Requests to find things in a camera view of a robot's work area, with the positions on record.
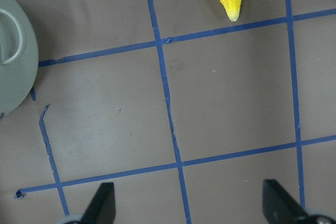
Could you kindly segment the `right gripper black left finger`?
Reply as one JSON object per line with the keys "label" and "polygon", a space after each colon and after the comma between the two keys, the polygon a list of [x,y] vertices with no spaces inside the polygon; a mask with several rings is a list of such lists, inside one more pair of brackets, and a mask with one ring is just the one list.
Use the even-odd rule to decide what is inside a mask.
{"label": "right gripper black left finger", "polygon": [[114,183],[102,183],[80,219],[80,223],[110,223],[116,218]]}

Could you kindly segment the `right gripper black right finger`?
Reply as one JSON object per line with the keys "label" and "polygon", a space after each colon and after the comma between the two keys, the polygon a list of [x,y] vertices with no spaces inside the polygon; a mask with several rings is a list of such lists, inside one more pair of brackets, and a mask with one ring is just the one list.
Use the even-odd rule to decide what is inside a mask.
{"label": "right gripper black right finger", "polygon": [[268,223],[302,223],[308,213],[275,179],[264,179],[262,191],[263,215]]}

